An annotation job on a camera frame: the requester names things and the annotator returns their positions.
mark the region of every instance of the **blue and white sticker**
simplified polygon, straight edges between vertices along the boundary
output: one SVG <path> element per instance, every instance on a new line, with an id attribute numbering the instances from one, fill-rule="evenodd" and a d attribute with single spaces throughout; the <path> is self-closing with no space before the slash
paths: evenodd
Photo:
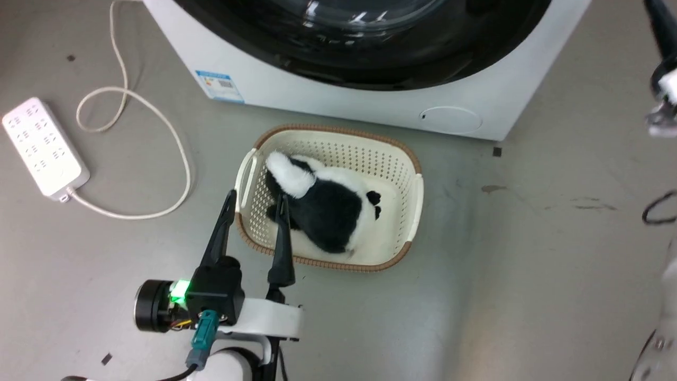
<path id="1" fill-rule="evenodd" d="M 244 98 L 240 95 L 235 82 L 229 75 L 212 73 L 211 71 L 195 71 L 200 77 L 203 88 L 207 91 L 210 98 L 216 100 L 225 100 L 228 102 L 244 103 Z"/>

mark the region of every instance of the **gray floor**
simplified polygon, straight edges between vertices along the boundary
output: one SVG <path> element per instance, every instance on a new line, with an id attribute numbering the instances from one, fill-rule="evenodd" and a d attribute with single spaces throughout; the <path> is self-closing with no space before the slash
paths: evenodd
<path id="1" fill-rule="evenodd" d="M 161 209 L 183 182 L 165 127 L 134 102 L 102 136 L 74 122 L 82 96 L 121 83 L 108 4 L 0 5 L 0 113 L 46 100 L 92 171 L 87 197 L 121 211 Z M 627 379 L 657 318 L 672 236 L 644 227 L 640 213 L 677 185 L 676 142 L 642 127 L 657 54 L 640 1 L 616 1 L 612 12 L 593 2 L 501 158 L 490 142 L 207 100 L 142 5 L 122 5 L 117 20 L 134 88 L 180 129 L 196 186 L 166 218 L 111 220 L 40 196 L 0 134 L 3 379 L 152 380 L 182 370 L 190 334 L 137 331 L 134 293 L 148 278 L 191 275 L 241 158 L 289 122 L 400 139 L 426 180 L 418 236 L 397 266 L 367 275 L 297 268 L 288 300 L 307 320 L 304 338 L 285 346 L 293 380 Z M 90 122 L 103 123 L 116 102 L 93 102 Z M 485 185 L 507 189 L 488 194 Z M 262 297 L 270 258 L 237 234 L 230 254 L 248 295 Z"/>

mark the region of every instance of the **white power cord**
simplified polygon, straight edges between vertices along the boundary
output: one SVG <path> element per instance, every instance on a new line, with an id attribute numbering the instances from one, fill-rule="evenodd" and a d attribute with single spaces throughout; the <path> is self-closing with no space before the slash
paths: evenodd
<path id="1" fill-rule="evenodd" d="M 176 145 L 179 147 L 179 152 L 181 153 L 181 160 L 183 160 L 183 168 L 185 170 L 185 189 L 183 190 L 183 194 L 179 198 L 179 200 L 172 205 L 171 207 L 162 210 L 161 212 L 156 212 L 156 213 L 151 213 L 151 214 L 137 214 L 137 215 L 128 215 L 128 214 L 119 214 L 119 213 L 114 213 L 110 212 L 108 210 L 105 210 L 101 207 L 98 207 L 87 200 L 84 200 L 80 195 L 77 194 L 77 192 L 69 188 L 68 189 L 68 194 L 77 202 L 80 204 L 84 205 L 85 207 L 99 213 L 103 214 L 104 216 L 111 217 L 111 218 L 118 218 L 120 220 L 149 220 L 150 218 L 157 218 L 157 217 L 162 217 L 166 216 L 167 214 L 170 214 L 171 212 L 174 212 L 181 204 L 185 201 L 186 197 L 188 197 L 188 193 L 190 192 L 190 166 L 188 165 L 188 158 L 186 157 L 185 154 L 185 149 L 183 148 L 183 144 L 181 143 L 181 140 L 179 139 L 179 136 L 176 133 L 176 130 L 174 127 L 169 123 L 167 118 L 155 107 L 153 106 L 150 102 L 148 102 L 144 97 L 140 96 L 139 94 L 131 91 L 129 89 L 129 80 L 127 78 L 127 69 L 125 68 L 125 62 L 123 61 L 122 56 L 120 55 L 120 50 L 118 49 L 117 43 L 115 42 L 115 26 L 114 26 L 114 20 L 113 20 L 113 7 L 115 6 L 115 3 L 120 2 L 119 0 L 113 1 L 110 4 L 110 42 L 113 45 L 113 50 L 115 51 L 115 56 L 118 58 L 118 62 L 120 63 L 120 69 L 123 72 L 123 87 L 117 87 L 117 86 L 106 86 L 106 87 L 100 87 L 91 93 L 87 94 L 81 101 L 80 104 L 78 105 L 77 110 L 75 111 L 75 120 L 78 123 L 78 126 L 86 132 L 104 132 L 107 129 L 111 128 L 120 118 L 120 115 L 123 113 L 123 110 L 125 109 L 125 105 L 127 103 L 127 96 L 131 96 L 132 98 L 138 100 L 142 104 L 144 104 L 146 107 L 148 107 L 155 115 L 160 118 L 161 121 L 167 125 L 167 128 L 169 128 L 169 131 L 171 132 L 172 136 L 176 140 Z M 92 97 L 99 95 L 101 93 L 106 93 L 106 92 L 119 92 L 123 94 L 123 98 L 120 101 L 120 107 L 118 108 L 118 112 L 113 116 L 113 118 L 104 126 L 99 127 L 99 128 L 90 128 L 86 127 L 82 121 L 80 120 L 80 111 L 83 107 L 83 105 L 86 103 L 86 101 L 92 99 Z"/>

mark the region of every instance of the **power strip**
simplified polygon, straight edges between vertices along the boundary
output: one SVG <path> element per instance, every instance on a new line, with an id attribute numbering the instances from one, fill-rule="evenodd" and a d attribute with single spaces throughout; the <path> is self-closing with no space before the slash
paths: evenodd
<path id="1" fill-rule="evenodd" d="M 31 98 L 8 112 L 2 124 L 43 195 L 66 202 L 69 189 L 89 180 L 89 170 L 51 111 Z"/>

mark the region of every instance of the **washing machine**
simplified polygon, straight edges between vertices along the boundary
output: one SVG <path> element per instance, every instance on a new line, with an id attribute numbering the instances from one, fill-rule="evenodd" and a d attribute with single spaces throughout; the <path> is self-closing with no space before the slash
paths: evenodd
<path id="1" fill-rule="evenodd" d="M 590 0 L 144 0 L 211 99 L 503 140 Z"/>

